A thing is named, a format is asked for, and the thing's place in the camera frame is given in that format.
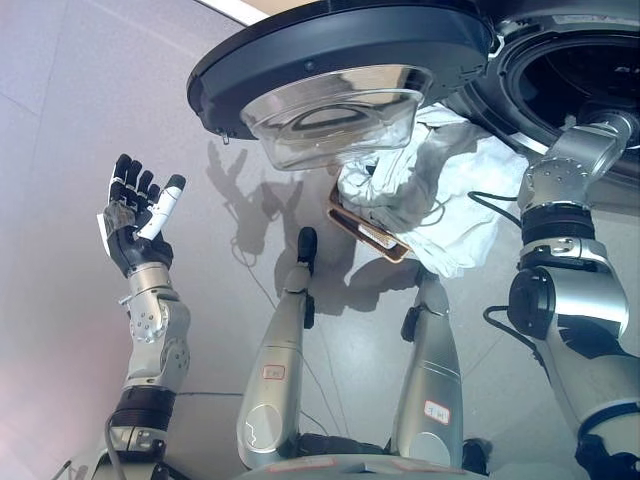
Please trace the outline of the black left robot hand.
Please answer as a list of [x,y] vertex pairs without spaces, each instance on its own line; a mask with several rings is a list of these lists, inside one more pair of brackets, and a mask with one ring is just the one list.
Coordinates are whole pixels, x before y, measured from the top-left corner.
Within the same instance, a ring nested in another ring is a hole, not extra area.
[[185,186],[186,179],[174,174],[161,187],[141,162],[127,154],[117,159],[97,221],[103,247],[125,277],[148,263],[172,265],[173,250],[162,230]]

